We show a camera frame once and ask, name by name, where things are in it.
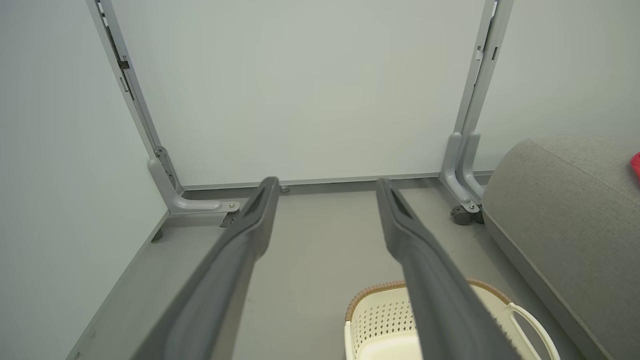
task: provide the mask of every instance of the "laundry basket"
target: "laundry basket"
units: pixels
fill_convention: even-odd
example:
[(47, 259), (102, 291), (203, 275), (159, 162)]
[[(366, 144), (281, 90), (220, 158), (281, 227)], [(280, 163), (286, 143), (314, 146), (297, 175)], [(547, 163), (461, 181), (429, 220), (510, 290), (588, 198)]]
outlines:
[[(551, 337), (528, 311), (485, 282), (468, 283), (523, 359), (540, 360), (540, 356), (516, 321), (515, 313), (538, 333), (548, 358), (560, 359)], [(347, 360), (422, 359), (404, 281), (372, 286), (353, 298), (347, 310), (344, 343)]]

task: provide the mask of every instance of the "brown woven rim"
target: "brown woven rim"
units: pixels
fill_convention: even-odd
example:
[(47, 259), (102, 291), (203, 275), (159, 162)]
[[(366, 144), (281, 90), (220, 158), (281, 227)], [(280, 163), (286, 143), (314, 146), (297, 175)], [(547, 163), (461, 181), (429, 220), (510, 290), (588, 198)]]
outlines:
[[(490, 293), (494, 294), (505, 305), (508, 305), (509, 303), (511, 303), (511, 299), (509, 299), (507, 295), (503, 294), (500, 290), (494, 288), (492, 285), (484, 281), (467, 279), (467, 282), (469, 283), (469, 285), (477, 286), (478, 288), (485, 289), (486, 291), (489, 291)], [(362, 290), (361, 292), (358, 293), (358, 295), (356, 295), (353, 298), (353, 300), (349, 304), (349, 307), (347, 308), (347, 315), (344, 317), (344, 321), (346, 322), (351, 321), (351, 318), (353, 317), (353, 311), (356, 309), (356, 306), (360, 303), (360, 301), (364, 299), (366, 296), (371, 295), (373, 293), (379, 293), (381, 291), (404, 288), (405, 286), (406, 285), (404, 283), (404, 280), (400, 280), (400, 281), (392, 281), (392, 282), (386, 282), (380, 285), (370, 286)]]

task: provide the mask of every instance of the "partition leg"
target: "partition leg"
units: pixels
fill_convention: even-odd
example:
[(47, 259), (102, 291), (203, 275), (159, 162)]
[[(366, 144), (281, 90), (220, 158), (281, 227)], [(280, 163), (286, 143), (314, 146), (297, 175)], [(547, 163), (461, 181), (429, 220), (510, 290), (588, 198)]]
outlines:
[(150, 159), (149, 172), (156, 181), (158, 190), (166, 207), (172, 215), (195, 213), (233, 213), (240, 209), (238, 202), (222, 202), (218, 200), (189, 200), (179, 195), (159, 159)]
[(477, 204), (474, 203), (471, 195), (460, 185), (456, 178), (456, 160), (461, 142), (462, 134), (460, 133), (453, 133), (449, 137), (444, 162), (442, 163), (442, 171), (440, 172), (440, 180), (467, 212), (477, 213), (479, 211)]
[(481, 201), (484, 194), (484, 188), (476, 181), (474, 176), (474, 160), (479, 143), (480, 133), (477, 131), (470, 133), (458, 165), (458, 180), (478, 202)]

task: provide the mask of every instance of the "red object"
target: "red object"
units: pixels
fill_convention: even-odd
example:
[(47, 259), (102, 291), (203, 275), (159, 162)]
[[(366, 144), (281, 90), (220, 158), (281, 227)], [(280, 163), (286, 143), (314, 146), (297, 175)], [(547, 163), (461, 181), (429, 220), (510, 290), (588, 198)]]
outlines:
[(638, 178), (640, 179), (640, 152), (638, 152), (634, 155), (633, 158), (631, 158), (631, 167), (634, 168), (636, 174), (638, 175)]

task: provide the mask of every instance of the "gray floor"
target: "gray floor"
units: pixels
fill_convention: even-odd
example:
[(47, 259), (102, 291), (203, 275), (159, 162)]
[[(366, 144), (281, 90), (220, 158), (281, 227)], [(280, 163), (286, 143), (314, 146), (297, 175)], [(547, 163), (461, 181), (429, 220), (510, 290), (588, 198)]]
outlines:
[[(455, 203), (437, 180), (398, 185), (465, 276), (494, 285), (528, 309), (553, 337), (563, 359), (581, 358), (484, 226), (451, 221)], [(246, 192), (189, 196), (243, 200)], [(83, 359), (132, 353), (216, 241), (220, 221), (211, 216), (167, 220), (163, 240), (140, 254), (106, 304), (96, 321), (98, 336), (86, 346)], [(280, 197), (269, 249), (255, 266), (234, 359), (343, 359), (344, 314), (351, 299), (368, 286), (400, 279), (401, 267), (384, 245), (372, 183), (294, 186)]]

